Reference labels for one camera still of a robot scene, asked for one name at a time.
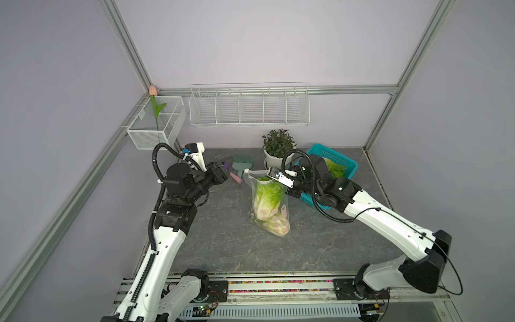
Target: white flower pot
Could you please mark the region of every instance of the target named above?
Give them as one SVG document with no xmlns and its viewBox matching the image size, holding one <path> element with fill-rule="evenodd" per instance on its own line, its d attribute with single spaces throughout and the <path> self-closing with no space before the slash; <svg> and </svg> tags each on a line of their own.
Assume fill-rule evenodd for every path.
<svg viewBox="0 0 515 322">
<path fill-rule="evenodd" d="M 268 169 L 270 169 L 271 166 L 274 166 L 274 167 L 277 167 L 277 168 L 281 168 L 281 163 L 283 162 L 283 158 L 276 158 L 276 157 L 273 157 L 271 156 L 270 154 L 267 153 L 267 151 L 265 150 L 265 148 L 263 148 L 263 151 L 265 152 L 265 155 L 266 155 L 266 167 Z M 294 153 L 290 154 L 287 158 L 286 158 L 286 167 L 288 167 L 288 164 L 291 162 L 291 159 L 293 158 L 293 155 Z"/>
</svg>

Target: black mounting plate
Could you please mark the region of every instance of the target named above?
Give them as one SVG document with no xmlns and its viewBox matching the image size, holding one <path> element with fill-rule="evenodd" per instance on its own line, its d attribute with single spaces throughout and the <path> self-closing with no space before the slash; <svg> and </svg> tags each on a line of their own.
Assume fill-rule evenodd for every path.
<svg viewBox="0 0 515 322">
<path fill-rule="evenodd" d="M 335 278 L 333 279 L 334 291 L 336 293 L 337 300 L 356 300 L 356 297 L 353 296 L 353 286 L 352 282 L 354 278 Z M 369 296 L 366 297 L 369 300 L 375 299 L 389 299 L 390 291 L 389 290 L 380 290 L 370 292 Z"/>
<path fill-rule="evenodd" d="M 228 281 L 209 281 L 209 291 L 215 291 L 216 294 L 220 297 L 220 302 L 227 302 L 227 294 L 229 292 L 229 282 Z M 208 293 L 208 298 L 203 303 L 213 303 L 218 300 L 215 293 Z"/>
</svg>

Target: green stem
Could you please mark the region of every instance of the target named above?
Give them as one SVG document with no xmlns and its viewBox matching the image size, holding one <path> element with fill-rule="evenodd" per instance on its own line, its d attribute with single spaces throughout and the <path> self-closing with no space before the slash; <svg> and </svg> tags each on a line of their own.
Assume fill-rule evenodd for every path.
<svg viewBox="0 0 515 322">
<path fill-rule="evenodd" d="M 152 107 L 154 109 L 154 115 L 156 114 L 156 110 L 158 108 L 158 105 L 156 104 L 156 98 L 154 97 L 154 95 L 151 95 L 150 96 L 150 100 L 152 101 Z M 158 118 L 156 116 L 156 128 L 158 129 L 159 131 L 159 124 L 158 124 Z"/>
<path fill-rule="evenodd" d="M 158 107 L 158 105 L 156 104 L 156 98 L 154 97 L 154 95 L 150 96 L 150 100 L 152 101 L 152 106 L 154 107 L 154 110 L 155 110 Z"/>
</svg>

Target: green leaves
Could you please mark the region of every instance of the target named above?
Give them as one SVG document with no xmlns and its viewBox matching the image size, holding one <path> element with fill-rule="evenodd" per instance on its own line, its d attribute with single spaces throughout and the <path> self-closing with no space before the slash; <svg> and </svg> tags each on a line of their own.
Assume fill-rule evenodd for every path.
<svg viewBox="0 0 515 322">
<path fill-rule="evenodd" d="M 289 136 L 288 130 L 280 129 L 272 130 L 270 133 L 263 135 L 263 147 L 266 152 L 273 157 L 283 158 L 285 153 L 292 150 L 295 142 Z"/>
<path fill-rule="evenodd" d="M 152 107 L 154 107 L 154 117 L 156 118 L 156 128 L 159 131 L 158 116 L 159 116 L 159 113 L 166 106 L 166 103 L 157 105 L 156 98 L 154 97 L 154 95 L 150 96 L 150 100 L 152 101 Z"/>
<path fill-rule="evenodd" d="M 166 103 L 159 104 L 157 106 L 154 106 L 154 117 L 158 118 L 159 112 L 166 106 Z"/>
</svg>

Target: white wire shelf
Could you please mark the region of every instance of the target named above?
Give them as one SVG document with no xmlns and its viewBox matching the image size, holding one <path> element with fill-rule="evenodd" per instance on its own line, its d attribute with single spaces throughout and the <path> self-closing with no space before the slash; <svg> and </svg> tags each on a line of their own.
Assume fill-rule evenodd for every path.
<svg viewBox="0 0 515 322">
<path fill-rule="evenodd" d="M 279 85 L 192 85 L 191 124 L 195 127 L 308 125 L 307 84 Z"/>
</svg>

